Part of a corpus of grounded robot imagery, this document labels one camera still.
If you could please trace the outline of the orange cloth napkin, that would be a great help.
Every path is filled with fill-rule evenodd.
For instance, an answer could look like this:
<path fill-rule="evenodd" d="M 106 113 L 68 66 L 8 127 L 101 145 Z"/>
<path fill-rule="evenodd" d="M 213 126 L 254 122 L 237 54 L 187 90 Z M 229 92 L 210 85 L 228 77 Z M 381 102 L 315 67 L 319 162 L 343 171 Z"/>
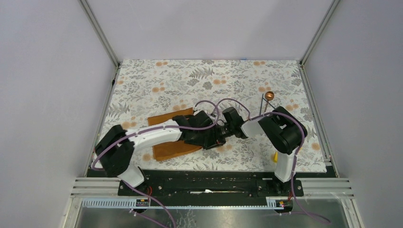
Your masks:
<path fill-rule="evenodd" d="M 148 117 L 147 121 L 149 126 L 162 124 L 168 120 L 172 120 L 173 117 L 178 115 L 192 115 L 193 109 L 187 108 L 179 111 L 174 111 L 167 114 L 155 115 Z M 186 144 L 183 140 L 180 140 L 180 130 L 173 129 L 160 129 L 153 135 L 157 135 L 157 144 L 153 146 L 153 154 L 155 160 L 161 162 L 189 153 L 193 153 L 202 149 L 200 146 Z"/>

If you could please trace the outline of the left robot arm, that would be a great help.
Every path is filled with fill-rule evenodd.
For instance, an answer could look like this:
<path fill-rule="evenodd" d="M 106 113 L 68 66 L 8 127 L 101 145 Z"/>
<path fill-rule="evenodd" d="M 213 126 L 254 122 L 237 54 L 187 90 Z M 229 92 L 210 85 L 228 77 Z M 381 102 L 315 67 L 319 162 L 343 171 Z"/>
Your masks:
<path fill-rule="evenodd" d="M 135 195 L 142 195 L 147 191 L 147 183 L 141 168 L 131 163 L 134 152 L 176 141 L 212 149 L 225 144 L 225 131 L 225 126 L 218 125 L 204 111 L 177 115 L 163 123 L 134 130 L 116 125 L 95 147 L 92 168 L 99 162 L 108 177 L 118 177 Z"/>

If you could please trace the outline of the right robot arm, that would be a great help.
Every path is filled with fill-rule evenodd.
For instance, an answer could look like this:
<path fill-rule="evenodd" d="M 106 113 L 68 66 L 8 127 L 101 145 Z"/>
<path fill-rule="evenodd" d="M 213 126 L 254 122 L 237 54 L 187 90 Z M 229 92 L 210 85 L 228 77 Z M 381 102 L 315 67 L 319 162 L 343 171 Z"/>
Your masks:
<path fill-rule="evenodd" d="M 222 114 L 226 122 L 220 125 L 219 136 L 227 138 L 235 136 L 247 139 L 265 134 L 278 151 L 275 176 L 272 183 L 273 191 L 280 196 L 291 190 L 290 180 L 294 176 L 295 153 L 307 136 L 305 126 L 284 107 L 278 106 L 272 112 L 243 120 L 233 107 L 225 109 Z"/>

